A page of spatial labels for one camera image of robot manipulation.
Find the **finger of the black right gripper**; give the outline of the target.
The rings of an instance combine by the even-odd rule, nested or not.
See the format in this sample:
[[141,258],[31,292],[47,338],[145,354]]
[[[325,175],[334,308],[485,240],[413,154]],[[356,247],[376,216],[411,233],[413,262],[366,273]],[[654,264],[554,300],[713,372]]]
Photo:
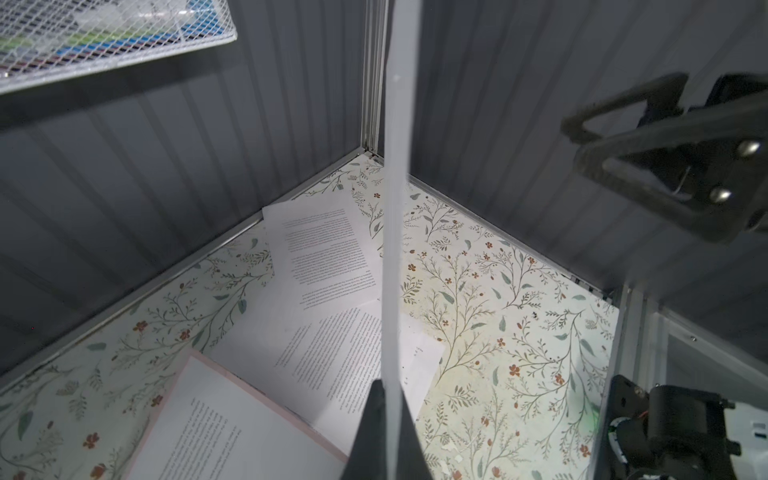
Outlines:
[[[679,101],[688,80],[688,73],[669,73],[637,84],[607,99],[579,107],[561,120],[560,132],[571,143],[585,145],[603,138],[614,128],[625,112],[635,105],[643,106],[637,126],[679,116],[683,113]],[[588,121],[604,116],[608,119],[599,132],[586,127]]]
[[[586,122],[643,104],[645,122],[613,136]],[[683,111],[660,93],[615,96],[572,117],[581,176],[701,240],[767,232],[767,95]]]

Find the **printed paper sheet front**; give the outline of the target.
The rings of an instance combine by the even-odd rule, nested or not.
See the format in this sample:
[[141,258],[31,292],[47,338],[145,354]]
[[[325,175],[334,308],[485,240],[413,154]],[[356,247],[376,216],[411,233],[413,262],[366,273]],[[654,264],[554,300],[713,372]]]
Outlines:
[[399,343],[399,282],[402,215],[408,185],[416,105],[421,1],[396,1],[385,71],[385,231],[381,318],[381,372],[385,394],[386,477],[395,479],[399,462],[403,393]]

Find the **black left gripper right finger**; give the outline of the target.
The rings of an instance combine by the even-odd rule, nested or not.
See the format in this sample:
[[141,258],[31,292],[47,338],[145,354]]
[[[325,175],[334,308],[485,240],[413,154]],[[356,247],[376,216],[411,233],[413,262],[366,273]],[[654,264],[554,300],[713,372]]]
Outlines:
[[432,480],[406,401],[402,402],[397,461],[398,480]]

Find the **pens in white basket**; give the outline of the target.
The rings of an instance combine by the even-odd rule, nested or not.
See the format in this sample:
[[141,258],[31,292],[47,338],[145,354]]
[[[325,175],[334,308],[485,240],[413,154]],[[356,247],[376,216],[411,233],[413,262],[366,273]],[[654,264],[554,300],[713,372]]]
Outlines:
[[234,32],[225,1],[3,1],[1,68],[53,68]]

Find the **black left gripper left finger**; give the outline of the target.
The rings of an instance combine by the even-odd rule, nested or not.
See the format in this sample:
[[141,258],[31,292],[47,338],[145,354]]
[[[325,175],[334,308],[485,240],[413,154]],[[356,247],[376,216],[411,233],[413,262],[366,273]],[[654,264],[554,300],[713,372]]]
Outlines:
[[386,400],[383,383],[374,380],[341,480],[386,478]]

